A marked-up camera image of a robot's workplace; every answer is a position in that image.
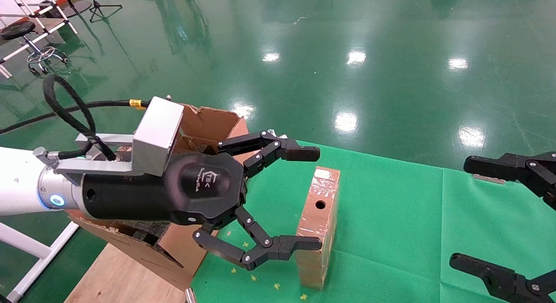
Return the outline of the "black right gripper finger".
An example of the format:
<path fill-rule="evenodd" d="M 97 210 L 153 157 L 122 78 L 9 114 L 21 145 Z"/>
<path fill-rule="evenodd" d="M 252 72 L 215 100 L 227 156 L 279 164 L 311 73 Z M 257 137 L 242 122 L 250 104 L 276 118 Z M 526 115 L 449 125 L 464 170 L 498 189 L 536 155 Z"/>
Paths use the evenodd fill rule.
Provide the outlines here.
<path fill-rule="evenodd" d="M 481 279 L 490 296 L 509 303 L 554 303 L 550 297 L 556 290 L 556 271 L 534 279 L 472 256 L 454 253 L 450 267 Z"/>
<path fill-rule="evenodd" d="M 542 153 L 535 156 L 505 153 L 497 159 L 469 156 L 464 171 L 498 180 L 518 181 L 528 190 L 556 209 L 556 154 Z"/>

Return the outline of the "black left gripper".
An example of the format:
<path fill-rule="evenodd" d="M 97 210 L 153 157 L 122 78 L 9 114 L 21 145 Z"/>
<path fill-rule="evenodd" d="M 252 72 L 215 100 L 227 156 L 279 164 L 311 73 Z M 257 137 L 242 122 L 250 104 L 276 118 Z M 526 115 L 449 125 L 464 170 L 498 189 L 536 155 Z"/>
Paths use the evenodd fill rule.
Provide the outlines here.
<path fill-rule="evenodd" d="M 244 166 L 227 153 L 173 155 L 161 177 L 86 174 L 82 182 L 82 213 L 100 220 L 224 227 L 244 202 Z"/>

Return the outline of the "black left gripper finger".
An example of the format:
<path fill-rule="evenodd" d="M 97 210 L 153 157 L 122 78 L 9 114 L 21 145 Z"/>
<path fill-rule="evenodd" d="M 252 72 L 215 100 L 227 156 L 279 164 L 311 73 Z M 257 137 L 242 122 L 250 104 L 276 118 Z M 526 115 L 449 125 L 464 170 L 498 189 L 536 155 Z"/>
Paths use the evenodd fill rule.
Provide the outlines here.
<path fill-rule="evenodd" d="M 288 261 L 296 250 L 317 251 L 322 247 L 318 237 L 280 235 L 270 237 L 243 207 L 235 210 L 235 218 L 255 242 L 244 251 L 220 238 L 212 236 L 210 224 L 203 224 L 193 234 L 195 242 L 206 251 L 245 270 L 252 271 L 270 260 Z"/>
<path fill-rule="evenodd" d="M 278 159 L 294 162 L 316 162 L 320 158 L 320 148 L 302 146 L 292 138 L 281 138 L 270 131 L 239 135 L 217 143 L 217 153 L 238 156 L 255 154 L 243 162 L 245 177 L 252 178 Z"/>

